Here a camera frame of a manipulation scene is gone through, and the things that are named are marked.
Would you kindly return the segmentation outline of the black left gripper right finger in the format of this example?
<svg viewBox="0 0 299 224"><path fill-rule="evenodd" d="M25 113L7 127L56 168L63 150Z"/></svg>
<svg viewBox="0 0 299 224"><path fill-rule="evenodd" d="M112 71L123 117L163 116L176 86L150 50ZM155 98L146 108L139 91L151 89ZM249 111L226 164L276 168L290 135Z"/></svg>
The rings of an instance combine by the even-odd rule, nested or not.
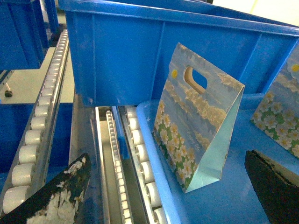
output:
<svg viewBox="0 0 299 224"><path fill-rule="evenodd" d="M252 150L244 166L271 224L299 222L299 176L263 153Z"/></svg>

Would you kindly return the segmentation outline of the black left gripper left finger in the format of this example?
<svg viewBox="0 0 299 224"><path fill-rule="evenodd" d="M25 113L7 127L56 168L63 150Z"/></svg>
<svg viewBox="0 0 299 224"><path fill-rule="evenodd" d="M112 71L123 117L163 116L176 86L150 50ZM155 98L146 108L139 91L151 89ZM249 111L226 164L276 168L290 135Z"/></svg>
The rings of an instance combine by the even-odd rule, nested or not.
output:
<svg viewBox="0 0 299 224"><path fill-rule="evenodd" d="M2 224L74 224L90 181L91 159L81 154L50 182L0 218Z"/></svg>

